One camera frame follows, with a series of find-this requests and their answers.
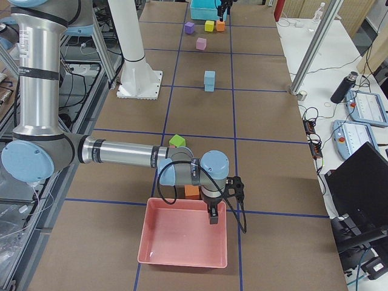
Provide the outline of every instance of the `black water bottle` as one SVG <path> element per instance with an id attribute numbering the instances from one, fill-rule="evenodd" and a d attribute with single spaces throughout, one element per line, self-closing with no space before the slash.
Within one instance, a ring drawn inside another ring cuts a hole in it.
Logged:
<path id="1" fill-rule="evenodd" d="M 357 72 L 350 72 L 350 74 L 342 80 L 341 84 L 338 86 L 337 90 L 335 90 L 330 100 L 333 103 L 340 103 L 345 98 L 347 92 L 349 92 L 349 90 L 356 84 L 357 77 Z"/>

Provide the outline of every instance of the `orange cube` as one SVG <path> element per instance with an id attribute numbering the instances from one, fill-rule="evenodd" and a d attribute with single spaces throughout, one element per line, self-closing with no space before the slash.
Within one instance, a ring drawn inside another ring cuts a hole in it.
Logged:
<path id="1" fill-rule="evenodd" d="M 218 32 L 223 32 L 223 31 L 225 31 L 225 21 L 217 20 L 217 21 L 216 21 L 216 30 L 217 30 Z"/>
<path id="2" fill-rule="evenodd" d="M 199 194 L 199 187 L 192 185 L 184 186 L 184 196 L 186 199 L 199 200 L 201 195 Z"/>

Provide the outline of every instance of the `white pillar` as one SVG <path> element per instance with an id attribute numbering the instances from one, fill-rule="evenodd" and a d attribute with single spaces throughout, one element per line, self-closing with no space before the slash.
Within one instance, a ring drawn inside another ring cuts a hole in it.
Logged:
<path id="1" fill-rule="evenodd" d="M 134 0 L 108 0 L 125 63 L 119 98 L 158 99 L 162 71 L 146 61 Z"/>

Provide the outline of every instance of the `purple cube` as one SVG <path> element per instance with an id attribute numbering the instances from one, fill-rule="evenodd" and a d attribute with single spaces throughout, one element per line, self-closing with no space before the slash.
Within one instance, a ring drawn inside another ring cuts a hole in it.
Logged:
<path id="1" fill-rule="evenodd" d="M 187 21 L 184 25 L 184 32 L 186 32 L 188 35 L 191 35 L 195 31 L 194 26 L 194 23 Z"/>

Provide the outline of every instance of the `brown table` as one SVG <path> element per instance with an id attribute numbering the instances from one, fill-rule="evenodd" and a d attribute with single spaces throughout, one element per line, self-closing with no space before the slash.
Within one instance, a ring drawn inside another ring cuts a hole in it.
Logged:
<path id="1" fill-rule="evenodd" d="M 185 3 L 147 3 L 147 61 L 163 70 L 157 101 L 111 91 L 93 135 L 168 144 L 178 133 L 196 156 L 222 150 L 246 185 L 248 232 L 228 213 L 228 266 L 140 265 L 139 240 L 154 171 L 79 166 L 29 290 L 347 290 L 278 31 L 266 6 L 234 5 L 224 33 L 182 33 Z M 206 37 L 205 52 L 195 50 Z M 216 90 L 205 93 L 205 70 Z"/>

